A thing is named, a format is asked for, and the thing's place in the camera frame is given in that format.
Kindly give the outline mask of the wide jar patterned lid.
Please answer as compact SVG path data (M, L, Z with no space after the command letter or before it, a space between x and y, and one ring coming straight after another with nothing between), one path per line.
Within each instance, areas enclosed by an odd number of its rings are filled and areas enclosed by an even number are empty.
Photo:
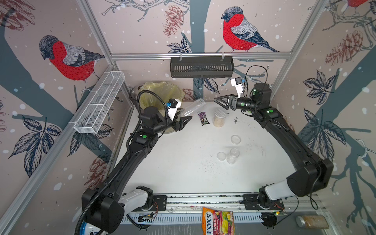
M215 127L222 127L225 124L227 111L224 108L217 108L214 112L213 125Z

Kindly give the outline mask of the clear jar lid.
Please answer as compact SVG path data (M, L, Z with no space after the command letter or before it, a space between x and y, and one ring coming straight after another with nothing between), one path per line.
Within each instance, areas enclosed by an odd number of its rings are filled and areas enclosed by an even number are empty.
M241 143L241 138L240 136L238 135L233 135L231 137L231 142L234 144L234 145L239 145Z
M225 161L227 158L227 154L225 152L218 152L217 159L221 162Z

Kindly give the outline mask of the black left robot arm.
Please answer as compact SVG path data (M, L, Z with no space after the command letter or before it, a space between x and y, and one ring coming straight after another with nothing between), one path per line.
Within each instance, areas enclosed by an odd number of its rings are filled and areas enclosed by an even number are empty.
M165 114L159 109L149 106L141 108L140 99L143 94L150 94L163 105ZM178 117L181 110L179 99L164 102L157 94L149 90L138 93L137 100L138 122L126 143L126 153L105 180L94 190L87 189L82 195L82 214L78 219L74 234L79 235L83 223L89 223L99 228L98 234L112 233L121 224L124 216L137 208L149 209L153 204L153 190L139 186L131 193L123 194L129 179L152 151L163 132L173 128L181 131L192 119L191 116Z

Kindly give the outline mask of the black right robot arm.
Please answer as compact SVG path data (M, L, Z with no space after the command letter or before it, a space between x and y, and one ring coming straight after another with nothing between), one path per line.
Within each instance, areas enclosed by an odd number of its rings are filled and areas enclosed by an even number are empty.
M248 98L227 95L214 99L216 104L226 110L251 112L254 120L284 149L296 170L286 179L260 188L259 197L269 200L304 197L326 188L333 172L333 163L321 159L292 131L278 109L270 105L271 93L272 90L266 84L256 83Z

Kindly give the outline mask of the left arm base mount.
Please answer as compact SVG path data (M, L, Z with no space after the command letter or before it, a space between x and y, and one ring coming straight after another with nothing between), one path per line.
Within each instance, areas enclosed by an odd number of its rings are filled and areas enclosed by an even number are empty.
M125 213L129 212L156 212L165 211L167 205L166 195L155 195L153 190L138 186L129 194L123 194L122 202L125 204Z

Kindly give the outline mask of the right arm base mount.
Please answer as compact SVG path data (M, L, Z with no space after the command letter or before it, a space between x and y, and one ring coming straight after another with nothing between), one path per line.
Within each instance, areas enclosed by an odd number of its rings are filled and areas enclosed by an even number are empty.
M248 193L242 196L241 204L248 211L256 210L284 210L285 206L281 199L270 200L264 193Z

